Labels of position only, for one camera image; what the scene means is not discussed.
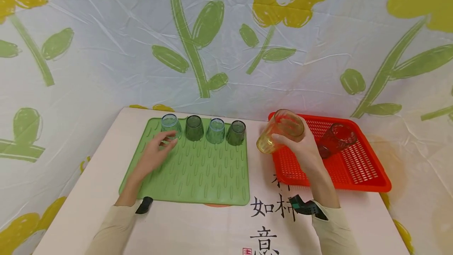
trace green drying mat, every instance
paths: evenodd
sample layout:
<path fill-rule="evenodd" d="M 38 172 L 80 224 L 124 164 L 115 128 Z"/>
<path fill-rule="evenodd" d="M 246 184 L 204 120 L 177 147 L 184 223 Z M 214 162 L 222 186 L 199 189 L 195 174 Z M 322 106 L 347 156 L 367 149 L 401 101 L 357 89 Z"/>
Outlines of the green drying mat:
<path fill-rule="evenodd" d="M 140 139 L 137 150 L 127 169 L 122 192 L 128 175 L 137 165 L 145 145 L 160 132 L 160 118 L 152 118 Z M 205 135 L 200 141 L 185 137 L 186 119 L 179 119 L 182 136 L 160 168 L 145 178 L 138 195 L 159 201 L 203 204 L 247 205 L 250 200 L 247 169 L 247 142 L 230 145 L 226 139 L 220 144 L 206 140 L 208 118 L 202 118 Z M 226 132 L 230 124 L 225 124 Z"/>

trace white table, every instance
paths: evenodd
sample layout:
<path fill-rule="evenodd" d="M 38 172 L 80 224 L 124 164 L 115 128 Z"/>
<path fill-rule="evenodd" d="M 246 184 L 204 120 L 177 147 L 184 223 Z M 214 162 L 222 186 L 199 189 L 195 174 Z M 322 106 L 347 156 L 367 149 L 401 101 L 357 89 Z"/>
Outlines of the white table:
<path fill-rule="evenodd" d="M 118 198 L 118 188 L 146 123 L 163 114 L 146 109 L 122 109 L 33 255 L 84 254 L 108 209 Z M 233 121 L 222 119 L 226 123 Z M 288 191 L 283 183 L 279 188 L 274 181 L 271 156 L 260 153 L 255 146 L 266 122 L 242 121 L 247 126 L 249 204 L 208 207 L 155 201 L 147 214 L 138 216 L 125 254 L 242 255 L 243 248 L 259 254 L 259 239 L 270 239 L 271 249 L 278 250 L 280 255 L 321 254 L 310 216 L 296 214 L 294 220 L 288 203 L 283 205 L 284 218 L 282 209 L 277 211 L 280 195 L 287 201 L 288 197 L 299 194 L 307 201 L 312 199 L 310 189 L 291 186 Z M 362 254 L 408 254 L 378 193 L 346 190 L 338 193 Z M 267 213 L 265 207 L 261 207 L 264 216 L 254 210 L 255 197 L 258 203 L 269 205 Z M 269 235 L 277 237 L 251 238 L 258 236 L 263 226 L 271 230 Z"/>

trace plastic cup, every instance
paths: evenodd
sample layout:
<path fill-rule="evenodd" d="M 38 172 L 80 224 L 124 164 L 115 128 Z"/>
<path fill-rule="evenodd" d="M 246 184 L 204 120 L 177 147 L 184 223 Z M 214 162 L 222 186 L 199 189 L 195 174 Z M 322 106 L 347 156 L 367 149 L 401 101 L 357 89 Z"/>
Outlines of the plastic cup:
<path fill-rule="evenodd" d="M 245 124 L 240 120 L 235 120 L 228 129 L 226 141 L 232 146 L 239 146 L 245 138 Z"/>
<path fill-rule="evenodd" d="M 160 130 L 162 132 L 175 130 L 176 138 L 181 138 L 182 135 L 181 124 L 179 123 L 178 117 L 174 114 L 167 114 L 162 117 Z"/>
<path fill-rule="evenodd" d="M 209 123 L 206 139 L 212 144 L 220 144 L 225 138 L 225 124 L 220 118 L 214 118 Z"/>
<path fill-rule="evenodd" d="M 318 151 L 323 159 L 339 153 L 357 142 L 357 136 L 351 127 L 334 123 L 318 142 Z"/>
<path fill-rule="evenodd" d="M 256 141 L 256 147 L 260 152 L 270 154 L 284 147 L 274 142 L 272 134 L 283 135 L 292 141 L 300 142 L 304 137 L 304 123 L 297 114 L 288 109 L 275 112 Z"/>
<path fill-rule="evenodd" d="M 190 141 L 199 141 L 204 135 L 203 122 L 198 115 L 191 115 L 186 119 L 186 138 Z"/>

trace person's right hand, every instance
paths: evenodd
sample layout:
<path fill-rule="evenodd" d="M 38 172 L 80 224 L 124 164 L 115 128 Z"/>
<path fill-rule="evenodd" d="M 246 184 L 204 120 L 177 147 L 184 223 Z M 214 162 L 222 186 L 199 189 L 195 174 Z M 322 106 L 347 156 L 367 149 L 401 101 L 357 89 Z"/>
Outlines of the person's right hand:
<path fill-rule="evenodd" d="M 146 144 L 143 155 L 129 177 L 141 181 L 154 169 L 158 168 L 178 143 L 178 139 L 170 138 L 174 138 L 175 135 L 176 131 L 157 133 L 157 135 Z"/>
<path fill-rule="evenodd" d="M 302 117 L 304 123 L 304 138 L 300 142 L 294 142 L 282 135 L 272 134 L 272 138 L 280 144 L 286 145 L 296 155 L 302 170 L 307 174 L 325 170 L 322 158 L 319 155 L 318 146 L 314 140 L 313 133 L 310 131 L 307 122 Z"/>

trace black wrist strap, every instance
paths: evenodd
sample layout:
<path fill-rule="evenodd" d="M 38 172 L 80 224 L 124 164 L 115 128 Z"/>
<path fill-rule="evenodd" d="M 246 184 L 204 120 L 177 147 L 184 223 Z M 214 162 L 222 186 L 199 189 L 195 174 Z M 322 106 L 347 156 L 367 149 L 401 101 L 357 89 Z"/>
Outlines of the black wrist strap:
<path fill-rule="evenodd" d="M 328 220 L 324 212 L 313 201 L 304 202 L 299 195 L 289 199 L 293 209 L 298 214 L 314 214 L 318 219 Z"/>
<path fill-rule="evenodd" d="M 140 204 L 140 207 L 137 209 L 137 211 L 135 213 L 136 214 L 147 213 L 152 202 L 153 202 L 153 199 L 151 197 L 147 196 L 147 197 L 143 198 L 143 201 Z"/>

